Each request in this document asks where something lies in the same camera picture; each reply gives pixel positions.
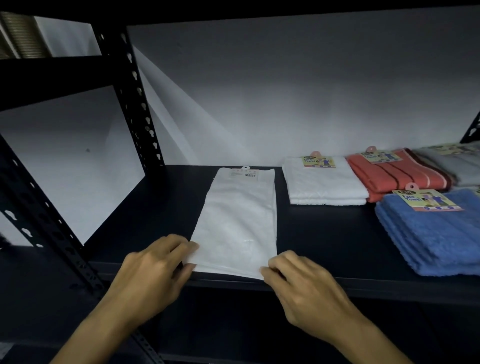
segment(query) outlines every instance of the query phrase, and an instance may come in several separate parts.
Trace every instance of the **blue towel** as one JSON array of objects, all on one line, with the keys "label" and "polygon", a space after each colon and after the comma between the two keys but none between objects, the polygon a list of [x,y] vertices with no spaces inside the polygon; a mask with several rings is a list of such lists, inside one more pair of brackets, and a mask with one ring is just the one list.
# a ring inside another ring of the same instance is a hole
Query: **blue towel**
[{"label": "blue towel", "polygon": [[465,209],[418,212],[386,195],[377,217],[407,263],[420,275],[480,275],[480,199],[470,190],[445,194]]}]

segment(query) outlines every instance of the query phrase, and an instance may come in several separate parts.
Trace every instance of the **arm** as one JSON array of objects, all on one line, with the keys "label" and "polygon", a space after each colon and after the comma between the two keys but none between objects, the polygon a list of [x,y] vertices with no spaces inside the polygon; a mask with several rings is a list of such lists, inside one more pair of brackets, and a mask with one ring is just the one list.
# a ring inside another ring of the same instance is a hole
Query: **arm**
[{"label": "arm", "polygon": [[125,257],[109,290],[50,364],[101,364],[148,319],[177,299],[193,264],[174,269],[198,244],[171,234]]},{"label": "arm", "polygon": [[412,364],[362,315],[325,268],[287,251],[270,259],[268,267],[260,271],[279,298],[287,320],[329,342],[353,364]]}]

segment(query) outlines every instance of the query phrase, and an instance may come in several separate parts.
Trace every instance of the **folded white towel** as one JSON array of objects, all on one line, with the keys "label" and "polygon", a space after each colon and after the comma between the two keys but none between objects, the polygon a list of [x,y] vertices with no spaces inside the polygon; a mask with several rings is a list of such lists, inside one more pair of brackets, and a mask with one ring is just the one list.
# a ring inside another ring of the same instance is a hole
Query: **folded white towel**
[{"label": "folded white towel", "polygon": [[302,158],[287,157],[282,170],[293,205],[364,205],[367,189],[344,157],[332,157],[336,168],[305,167]]},{"label": "folded white towel", "polygon": [[259,268],[276,255],[275,170],[245,174],[218,170],[191,238],[195,270],[263,279]]}]

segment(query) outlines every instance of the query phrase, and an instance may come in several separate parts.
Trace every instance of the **folded towel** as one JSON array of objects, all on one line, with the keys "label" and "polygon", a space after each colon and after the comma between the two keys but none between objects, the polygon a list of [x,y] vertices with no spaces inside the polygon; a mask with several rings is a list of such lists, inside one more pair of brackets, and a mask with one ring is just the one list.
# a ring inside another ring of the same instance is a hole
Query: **folded towel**
[{"label": "folded towel", "polygon": [[403,190],[407,183],[416,183],[421,189],[449,189],[450,177],[421,161],[408,148],[393,151],[402,158],[398,162],[372,164],[360,154],[347,157],[355,174],[367,187],[368,202],[377,202],[392,190]]},{"label": "folded towel", "polygon": [[263,279],[259,268],[276,255],[275,170],[232,172],[218,170],[191,237],[200,248],[187,261],[202,272]]},{"label": "folded towel", "polygon": [[344,157],[336,168],[305,167],[302,158],[285,158],[282,170],[292,205],[364,205],[368,191]]},{"label": "folded towel", "polygon": [[[465,144],[480,148],[480,142]],[[480,152],[441,155],[434,149],[416,149],[415,154],[425,158],[429,164],[437,165],[455,177],[459,187],[480,184]]]},{"label": "folded towel", "polygon": [[392,194],[377,204],[375,212],[418,274],[479,274],[480,199],[466,189],[445,196],[464,211],[418,212]]}]

